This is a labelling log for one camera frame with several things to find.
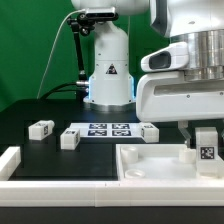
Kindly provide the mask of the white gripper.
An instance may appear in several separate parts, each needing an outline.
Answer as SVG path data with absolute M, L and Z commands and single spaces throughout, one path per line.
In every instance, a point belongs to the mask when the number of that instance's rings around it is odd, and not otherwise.
M 137 85 L 136 115 L 142 122 L 179 121 L 178 129 L 190 147 L 188 122 L 224 118 L 224 79 L 185 80 L 189 62 L 186 42 L 177 42 L 141 59 L 146 75 Z

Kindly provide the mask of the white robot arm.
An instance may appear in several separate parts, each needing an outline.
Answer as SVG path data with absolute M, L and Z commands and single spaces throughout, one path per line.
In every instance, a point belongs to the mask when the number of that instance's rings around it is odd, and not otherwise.
M 224 118 L 224 0 L 71 0 L 95 29 L 85 102 L 139 121 Z

